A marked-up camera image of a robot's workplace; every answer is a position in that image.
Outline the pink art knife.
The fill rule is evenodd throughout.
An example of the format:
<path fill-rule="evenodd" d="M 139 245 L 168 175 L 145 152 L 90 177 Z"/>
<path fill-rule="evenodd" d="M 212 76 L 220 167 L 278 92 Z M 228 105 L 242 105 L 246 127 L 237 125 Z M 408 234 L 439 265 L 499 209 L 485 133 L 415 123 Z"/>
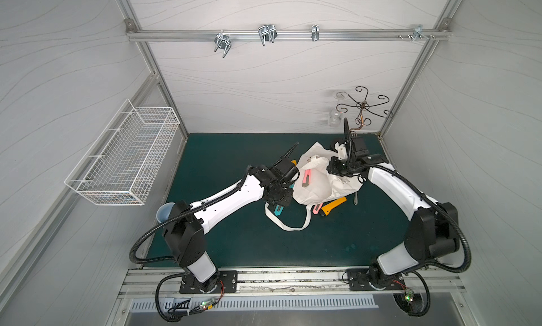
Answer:
<path fill-rule="evenodd" d="M 306 169 L 303 173 L 302 187 L 307 188 L 311 184 L 312 169 Z"/>

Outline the white printed tote bag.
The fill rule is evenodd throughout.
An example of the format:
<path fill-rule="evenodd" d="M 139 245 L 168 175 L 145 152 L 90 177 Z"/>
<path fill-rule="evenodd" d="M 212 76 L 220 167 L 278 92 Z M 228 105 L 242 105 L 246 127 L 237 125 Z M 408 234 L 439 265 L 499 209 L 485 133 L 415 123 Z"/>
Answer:
<path fill-rule="evenodd" d="M 311 222 L 314 205 L 328 203 L 357 192 L 362 187 L 357 178 L 335 176 L 327 172 L 327 166 L 332 157 L 338 157 L 337 152 L 325 149 L 316 142 L 307 152 L 302 154 L 297 163 L 300 177 L 293 185 L 293 199 L 306 207 L 306 217 L 302 227 L 287 226 L 274 215 L 274 210 L 269 209 L 268 206 L 265 206 L 266 217 L 284 231 L 302 231 Z M 310 186 L 303 188 L 303 173 L 306 169 L 313 170 L 312 179 Z"/>

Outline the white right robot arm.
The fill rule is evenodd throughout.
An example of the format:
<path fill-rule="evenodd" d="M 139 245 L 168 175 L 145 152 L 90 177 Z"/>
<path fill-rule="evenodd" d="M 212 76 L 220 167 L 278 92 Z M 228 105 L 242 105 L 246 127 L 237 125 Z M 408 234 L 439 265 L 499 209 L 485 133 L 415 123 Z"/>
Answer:
<path fill-rule="evenodd" d="M 379 187 L 409 221 L 403 241 L 370 265 L 366 281 L 375 289 L 382 290 L 399 275 L 424 267 L 456 274 L 471 267 L 471 248 L 459 226 L 455 206 L 427 196 L 381 155 L 355 161 L 332 157 L 327 171 Z"/>

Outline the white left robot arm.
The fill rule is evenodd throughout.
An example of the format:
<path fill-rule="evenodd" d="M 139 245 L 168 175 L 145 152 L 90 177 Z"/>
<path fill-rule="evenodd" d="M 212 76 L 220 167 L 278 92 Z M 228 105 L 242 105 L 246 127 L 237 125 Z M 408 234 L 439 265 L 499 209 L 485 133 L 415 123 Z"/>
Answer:
<path fill-rule="evenodd" d="M 239 181 L 214 196 L 191 205 L 184 201 L 175 203 L 165 221 L 145 232 L 134 243 L 129 252 L 130 261 L 138 265 L 175 262 L 195 279 L 194 285 L 198 290 L 211 292 L 219 284 L 220 272 L 207 253 L 206 234 L 231 214 L 259 200 L 265 200 L 269 206 L 288 206 L 299 169 L 292 162 L 287 162 L 286 166 L 285 169 L 248 166 Z M 138 257 L 138 249 L 159 229 L 164 229 L 163 238 L 171 254 Z"/>

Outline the pink utility knife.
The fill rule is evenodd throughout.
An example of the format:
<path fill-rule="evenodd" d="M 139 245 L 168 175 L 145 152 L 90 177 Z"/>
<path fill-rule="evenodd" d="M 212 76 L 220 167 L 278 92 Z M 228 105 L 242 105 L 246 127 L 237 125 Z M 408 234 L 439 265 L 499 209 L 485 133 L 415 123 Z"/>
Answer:
<path fill-rule="evenodd" d="M 321 208 L 322 208 L 322 207 L 323 207 L 323 203 L 314 205 L 314 206 L 312 207 L 312 213 L 313 213 L 313 214 L 320 214 L 320 211 L 321 211 Z"/>

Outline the dark metal jewelry stand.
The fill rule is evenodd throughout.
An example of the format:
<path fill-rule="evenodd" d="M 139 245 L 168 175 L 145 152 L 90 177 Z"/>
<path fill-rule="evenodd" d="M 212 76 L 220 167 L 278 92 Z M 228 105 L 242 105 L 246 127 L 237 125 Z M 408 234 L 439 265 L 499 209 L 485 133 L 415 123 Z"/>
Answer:
<path fill-rule="evenodd" d="M 383 107 L 390 103 L 390 98 L 384 94 L 379 94 L 376 98 L 378 100 L 375 104 L 370 104 L 368 101 L 369 90 L 364 86 L 356 86 L 355 92 L 363 96 L 362 100 L 357 100 L 346 91 L 338 91 L 335 94 L 335 98 L 338 101 L 335 109 L 340 114 L 346 114 L 351 108 L 355 108 L 357 116 L 355 117 L 354 127 L 350 128 L 350 134 L 356 135 L 363 128 L 372 124 L 372 119 L 366 114 L 371 114 L 382 119 L 391 119 L 394 114 L 391 109 L 384 109 L 382 114 L 376 113 L 373 108 Z"/>

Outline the small glass jar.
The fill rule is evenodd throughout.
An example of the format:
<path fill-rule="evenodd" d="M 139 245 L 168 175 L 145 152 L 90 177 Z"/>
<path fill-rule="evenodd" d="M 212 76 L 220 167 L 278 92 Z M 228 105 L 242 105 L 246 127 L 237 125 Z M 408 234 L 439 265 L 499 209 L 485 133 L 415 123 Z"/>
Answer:
<path fill-rule="evenodd" d="M 330 111 L 328 118 L 327 118 L 327 124 L 332 128 L 337 128 L 342 123 L 342 113 L 337 111 L 336 109 L 333 109 Z"/>

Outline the light blue plastic cup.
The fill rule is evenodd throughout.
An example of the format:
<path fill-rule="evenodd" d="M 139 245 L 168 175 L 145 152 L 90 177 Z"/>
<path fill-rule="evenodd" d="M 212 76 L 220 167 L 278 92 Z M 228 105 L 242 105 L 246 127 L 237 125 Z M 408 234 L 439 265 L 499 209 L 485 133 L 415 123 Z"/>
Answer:
<path fill-rule="evenodd" d="M 169 219 L 169 216 L 174 206 L 175 206 L 175 203 L 163 204 L 156 212 L 156 215 L 155 215 L 156 220 L 159 223 L 163 223 L 164 221 L 167 221 Z"/>

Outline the metal U-bolt hook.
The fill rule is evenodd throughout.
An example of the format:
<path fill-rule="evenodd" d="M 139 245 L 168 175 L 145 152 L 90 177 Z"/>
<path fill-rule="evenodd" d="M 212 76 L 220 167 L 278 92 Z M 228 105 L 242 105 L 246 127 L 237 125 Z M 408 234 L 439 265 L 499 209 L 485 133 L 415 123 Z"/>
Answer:
<path fill-rule="evenodd" d="M 266 43 L 275 43 L 277 38 L 277 28 L 275 25 L 263 25 L 258 28 L 258 36 L 263 46 Z"/>

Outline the metal clamp hook left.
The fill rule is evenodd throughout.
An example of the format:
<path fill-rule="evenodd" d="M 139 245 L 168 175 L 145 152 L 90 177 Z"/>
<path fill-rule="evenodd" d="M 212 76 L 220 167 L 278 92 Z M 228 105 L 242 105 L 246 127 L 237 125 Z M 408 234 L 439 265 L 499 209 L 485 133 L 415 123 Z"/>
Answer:
<path fill-rule="evenodd" d="M 215 48 L 214 52 L 222 50 L 222 57 L 225 58 L 231 49 L 231 40 L 228 35 L 218 33 L 214 39 Z"/>

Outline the metal clamp hook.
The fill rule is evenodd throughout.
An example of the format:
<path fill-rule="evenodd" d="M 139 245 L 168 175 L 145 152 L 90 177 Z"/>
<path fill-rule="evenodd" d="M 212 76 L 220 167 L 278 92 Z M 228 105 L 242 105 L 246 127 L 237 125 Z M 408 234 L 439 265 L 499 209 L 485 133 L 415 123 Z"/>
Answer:
<path fill-rule="evenodd" d="M 429 41 L 433 41 L 437 39 L 435 35 L 427 34 L 426 32 L 424 32 L 422 25 L 415 27 L 411 34 L 408 34 L 406 36 L 399 34 L 397 37 L 398 39 L 402 41 L 409 41 L 409 42 L 417 42 L 417 41 L 429 42 Z"/>
<path fill-rule="evenodd" d="M 228 35 L 218 33 L 214 39 L 215 48 L 214 52 L 222 50 L 222 57 L 225 58 L 231 49 L 231 40 Z"/>

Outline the metal clamp hook right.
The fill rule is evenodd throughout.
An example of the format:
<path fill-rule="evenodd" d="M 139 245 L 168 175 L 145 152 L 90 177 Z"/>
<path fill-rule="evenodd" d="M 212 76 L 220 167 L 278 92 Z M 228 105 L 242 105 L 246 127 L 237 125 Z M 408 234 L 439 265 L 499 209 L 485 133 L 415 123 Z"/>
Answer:
<path fill-rule="evenodd" d="M 422 25 L 415 27 L 411 34 L 408 34 L 406 36 L 399 34 L 397 37 L 398 39 L 402 41 L 409 41 L 409 42 L 417 42 L 417 41 L 429 42 L 429 41 L 433 41 L 437 39 L 435 35 L 427 34 L 426 32 L 424 32 Z"/>

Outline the black cooling fan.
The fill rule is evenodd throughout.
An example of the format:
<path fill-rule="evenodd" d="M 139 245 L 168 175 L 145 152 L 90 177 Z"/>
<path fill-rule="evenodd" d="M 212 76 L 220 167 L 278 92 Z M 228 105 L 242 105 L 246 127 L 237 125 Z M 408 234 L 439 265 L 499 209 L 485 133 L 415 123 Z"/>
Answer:
<path fill-rule="evenodd" d="M 421 294 L 408 291 L 393 295 L 397 307 L 408 316 L 414 316 L 425 308 L 425 302 Z"/>

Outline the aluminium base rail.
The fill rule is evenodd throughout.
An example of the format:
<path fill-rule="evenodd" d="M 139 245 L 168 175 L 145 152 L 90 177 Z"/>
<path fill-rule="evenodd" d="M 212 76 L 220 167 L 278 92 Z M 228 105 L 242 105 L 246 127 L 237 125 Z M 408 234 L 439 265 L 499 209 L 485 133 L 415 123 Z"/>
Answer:
<path fill-rule="evenodd" d="M 346 267 L 317 268 L 237 268 L 237 278 L 230 286 L 232 296 L 303 296 L 353 295 L 347 283 Z M 158 282 L 181 272 L 174 268 L 129 270 L 118 293 L 119 298 L 152 298 Z M 432 294 L 465 293 L 459 275 L 429 268 L 419 270 Z"/>

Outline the aluminium top rail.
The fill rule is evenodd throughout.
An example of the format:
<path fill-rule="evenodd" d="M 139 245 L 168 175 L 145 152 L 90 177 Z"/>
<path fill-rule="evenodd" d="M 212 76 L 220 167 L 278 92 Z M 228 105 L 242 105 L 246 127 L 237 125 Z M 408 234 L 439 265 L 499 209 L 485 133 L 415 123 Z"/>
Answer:
<path fill-rule="evenodd" d="M 413 29 L 322 29 L 318 42 L 368 42 L 401 41 L 398 35 L 411 34 Z M 436 41 L 448 40 L 451 31 L 423 29 L 427 34 L 437 37 Z M 212 42 L 216 34 L 223 33 L 232 42 L 259 42 L 256 29 L 230 30 L 141 30 L 128 33 L 131 42 Z M 277 42 L 312 42 L 309 29 L 277 29 Z"/>

